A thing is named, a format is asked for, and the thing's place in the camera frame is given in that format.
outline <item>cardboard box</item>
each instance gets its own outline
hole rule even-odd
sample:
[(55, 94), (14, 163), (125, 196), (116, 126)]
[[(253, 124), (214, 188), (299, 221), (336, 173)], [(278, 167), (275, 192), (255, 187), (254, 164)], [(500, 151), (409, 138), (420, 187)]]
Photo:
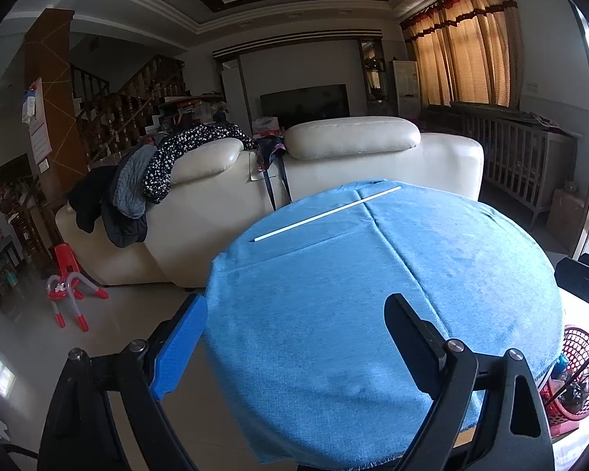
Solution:
[(578, 232), (585, 203), (563, 190), (554, 190), (552, 208), (548, 216), (547, 231), (568, 251), (572, 251), (578, 241)]

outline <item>red child's chair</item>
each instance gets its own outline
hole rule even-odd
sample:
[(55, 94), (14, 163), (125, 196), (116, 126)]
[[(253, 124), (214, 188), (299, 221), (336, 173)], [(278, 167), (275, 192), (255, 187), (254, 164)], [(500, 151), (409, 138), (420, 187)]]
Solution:
[(53, 274), (48, 278), (48, 281), (46, 282), (46, 292), (48, 293), (48, 298), (50, 299), (53, 311), (55, 312), (57, 323), (60, 328), (65, 327), (65, 321), (57, 307), (56, 300), (63, 299), (67, 296), (77, 314), (77, 321), (79, 321), (80, 328), (83, 331), (87, 331), (89, 327), (85, 321), (85, 316), (83, 316), (79, 304), (77, 304), (77, 299), (83, 299), (83, 294), (77, 290), (77, 285), (79, 282), (83, 283), (102, 299), (107, 299), (109, 294), (99, 286), (94, 285), (94, 283), (81, 274), (77, 259), (74, 258), (72, 249), (68, 244), (62, 243), (55, 246), (55, 254), (57, 255), (57, 262), (59, 264), (61, 275), (58, 276)]

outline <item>staircase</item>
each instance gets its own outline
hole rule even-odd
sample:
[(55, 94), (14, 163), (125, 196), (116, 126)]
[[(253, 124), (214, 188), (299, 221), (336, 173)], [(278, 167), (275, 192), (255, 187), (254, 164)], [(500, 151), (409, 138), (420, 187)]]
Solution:
[(77, 128), (88, 163), (129, 149), (149, 128), (159, 127), (159, 104), (185, 96), (183, 62), (155, 55), (117, 92), (109, 82), (71, 66)]

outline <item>red chair foot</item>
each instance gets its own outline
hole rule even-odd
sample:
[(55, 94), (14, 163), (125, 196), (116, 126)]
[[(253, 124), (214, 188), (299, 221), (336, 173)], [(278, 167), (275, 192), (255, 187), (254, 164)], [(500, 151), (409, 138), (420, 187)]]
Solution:
[(85, 317), (83, 315), (79, 315), (77, 317), (77, 321), (79, 321), (79, 326), (83, 331), (89, 330), (89, 326), (87, 325), (87, 322), (85, 321)]

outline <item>white leather sofa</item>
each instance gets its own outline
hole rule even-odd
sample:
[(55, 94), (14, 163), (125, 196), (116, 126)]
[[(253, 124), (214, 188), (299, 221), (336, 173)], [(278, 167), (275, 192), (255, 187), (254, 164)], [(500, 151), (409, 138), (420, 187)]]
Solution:
[[(482, 147), (468, 138), (424, 133), (394, 117), (352, 117), (291, 127), (284, 136), (293, 201), (354, 181), (391, 179), (477, 199)], [(277, 207), (287, 203), (271, 172)], [(212, 259), (250, 225), (272, 212), (255, 153), (233, 138), (186, 153), (173, 169), (170, 194), (148, 209), (144, 243), (116, 248), (102, 220), (92, 234), (63, 207), (57, 225), (83, 268), (102, 285), (173, 282), (203, 287)]]

